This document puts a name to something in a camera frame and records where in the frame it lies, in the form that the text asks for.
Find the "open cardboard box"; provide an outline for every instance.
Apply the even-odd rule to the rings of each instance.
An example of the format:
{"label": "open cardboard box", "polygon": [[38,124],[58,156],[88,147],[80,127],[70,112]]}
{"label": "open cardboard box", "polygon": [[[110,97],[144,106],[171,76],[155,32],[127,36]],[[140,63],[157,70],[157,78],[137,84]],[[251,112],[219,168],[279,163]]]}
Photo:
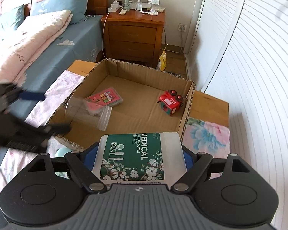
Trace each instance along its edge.
{"label": "open cardboard box", "polygon": [[[190,114],[195,84],[169,73],[137,64],[105,59],[99,62],[73,91],[72,95],[86,98],[113,87],[123,103],[112,108],[106,131],[83,123],[71,122],[71,131],[58,140],[72,149],[86,149],[105,134],[178,132],[182,139]],[[184,106],[172,116],[157,103],[164,91],[176,90],[184,98]],[[64,103],[51,116],[50,123],[64,123]]]}

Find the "blue bed sheet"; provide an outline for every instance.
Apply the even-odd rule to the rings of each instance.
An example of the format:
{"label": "blue bed sheet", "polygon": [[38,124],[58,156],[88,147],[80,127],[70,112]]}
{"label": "blue bed sheet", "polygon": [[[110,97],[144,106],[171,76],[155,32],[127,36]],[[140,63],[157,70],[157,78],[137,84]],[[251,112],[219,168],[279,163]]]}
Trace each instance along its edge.
{"label": "blue bed sheet", "polygon": [[[75,60],[95,62],[102,49],[101,17],[96,15],[69,25],[26,70],[27,79],[23,88],[45,93]],[[11,105],[11,112],[24,120],[36,104],[34,101],[18,100]]]}

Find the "triangular cutout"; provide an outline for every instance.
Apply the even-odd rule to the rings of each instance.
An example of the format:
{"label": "triangular cutout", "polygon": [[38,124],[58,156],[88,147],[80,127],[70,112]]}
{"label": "triangular cutout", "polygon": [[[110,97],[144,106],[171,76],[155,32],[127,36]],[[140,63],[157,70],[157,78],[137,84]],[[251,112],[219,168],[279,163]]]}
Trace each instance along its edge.
{"label": "triangular cutout", "polygon": [[45,171],[45,161],[44,159],[39,159],[30,169],[29,172]]}
{"label": "triangular cutout", "polygon": [[239,159],[233,160],[233,166],[232,166],[233,172],[244,172],[249,173],[249,169],[243,165],[243,163]]}

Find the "nightstand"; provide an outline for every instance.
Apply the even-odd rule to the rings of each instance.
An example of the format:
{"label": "nightstand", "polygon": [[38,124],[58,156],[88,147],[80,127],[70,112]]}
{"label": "nightstand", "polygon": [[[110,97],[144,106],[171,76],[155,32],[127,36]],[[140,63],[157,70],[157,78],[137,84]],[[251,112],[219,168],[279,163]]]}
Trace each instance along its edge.
{"label": "nightstand", "polygon": [[[157,16],[131,9],[125,15],[109,14],[103,41],[108,58],[137,61],[148,67],[158,64],[165,12]],[[104,26],[107,15],[101,19]]]}

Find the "toy wheel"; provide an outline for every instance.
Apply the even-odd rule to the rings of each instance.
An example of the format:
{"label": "toy wheel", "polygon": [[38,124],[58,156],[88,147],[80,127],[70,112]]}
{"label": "toy wheel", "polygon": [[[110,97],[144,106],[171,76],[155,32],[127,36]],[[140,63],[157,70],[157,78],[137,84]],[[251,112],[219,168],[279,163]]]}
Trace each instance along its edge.
{"label": "toy wheel", "polygon": [[177,92],[175,90],[170,90],[170,94],[175,97],[177,95]]}
{"label": "toy wheel", "polygon": [[181,102],[182,101],[182,96],[181,95],[177,95],[175,97],[175,99],[178,101],[178,102]]}

